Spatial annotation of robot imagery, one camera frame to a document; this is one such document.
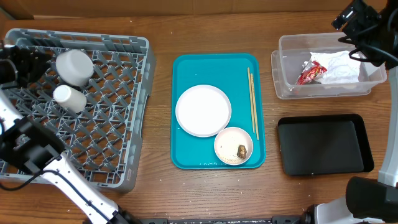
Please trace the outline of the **grey round bowl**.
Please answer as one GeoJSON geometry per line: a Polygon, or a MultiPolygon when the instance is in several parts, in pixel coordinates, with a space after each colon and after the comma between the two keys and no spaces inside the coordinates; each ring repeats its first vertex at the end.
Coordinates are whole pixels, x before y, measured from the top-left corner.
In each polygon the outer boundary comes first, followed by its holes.
{"type": "Polygon", "coordinates": [[[94,73],[93,62],[80,50],[69,50],[55,61],[60,78],[73,86],[85,86],[94,73]]]}

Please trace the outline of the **red snack wrapper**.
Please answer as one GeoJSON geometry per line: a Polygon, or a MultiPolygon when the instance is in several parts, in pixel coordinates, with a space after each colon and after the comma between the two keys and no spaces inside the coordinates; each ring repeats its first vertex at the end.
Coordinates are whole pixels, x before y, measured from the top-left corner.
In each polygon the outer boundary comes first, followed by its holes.
{"type": "Polygon", "coordinates": [[[296,85],[305,85],[312,82],[314,79],[321,77],[327,69],[316,60],[309,61],[303,68],[300,76],[296,81],[296,85]]]}

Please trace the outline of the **white cup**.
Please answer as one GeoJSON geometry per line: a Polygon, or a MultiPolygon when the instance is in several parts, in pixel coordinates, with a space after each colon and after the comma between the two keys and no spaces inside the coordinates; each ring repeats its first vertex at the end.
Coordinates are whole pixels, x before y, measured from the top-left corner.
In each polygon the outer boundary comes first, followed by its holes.
{"type": "Polygon", "coordinates": [[[68,108],[74,113],[83,111],[86,106],[85,95],[67,85],[56,87],[53,92],[53,98],[62,108],[68,108]]]}

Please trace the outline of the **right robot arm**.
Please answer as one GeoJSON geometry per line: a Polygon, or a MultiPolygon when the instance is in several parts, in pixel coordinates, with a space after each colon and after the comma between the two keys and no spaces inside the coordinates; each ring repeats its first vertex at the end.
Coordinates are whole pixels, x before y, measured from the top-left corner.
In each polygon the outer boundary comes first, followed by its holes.
{"type": "Polygon", "coordinates": [[[397,222],[397,1],[377,12],[362,0],[352,1],[331,23],[344,33],[339,42],[355,46],[360,62],[385,65],[391,86],[387,149],[377,179],[350,178],[345,196],[312,205],[297,223],[397,222]]]}

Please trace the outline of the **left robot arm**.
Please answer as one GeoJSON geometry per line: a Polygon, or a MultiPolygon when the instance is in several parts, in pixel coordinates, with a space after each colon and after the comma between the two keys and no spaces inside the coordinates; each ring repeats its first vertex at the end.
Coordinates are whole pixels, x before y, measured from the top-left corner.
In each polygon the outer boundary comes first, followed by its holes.
{"type": "MultiPolygon", "coordinates": [[[[27,87],[49,68],[51,56],[1,44],[1,89],[27,87]]],[[[1,94],[1,159],[28,173],[43,177],[60,189],[87,217],[88,223],[139,223],[94,189],[73,167],[65,145],[40,123],[23,116],[9,98],[1,94]]]]}

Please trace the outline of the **white napkin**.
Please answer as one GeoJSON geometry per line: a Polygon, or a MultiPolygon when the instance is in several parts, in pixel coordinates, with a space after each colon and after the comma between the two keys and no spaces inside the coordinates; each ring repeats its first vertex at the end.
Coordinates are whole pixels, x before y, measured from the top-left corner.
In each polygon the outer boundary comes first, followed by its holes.
{"type": "Polygon", "coordinates": [[[358,83],[361,62],[349,57],[349,51],[335,53],[311,52],[310,60],[317,61],[326,72],[315,78],[323,85],[358,83]]]}

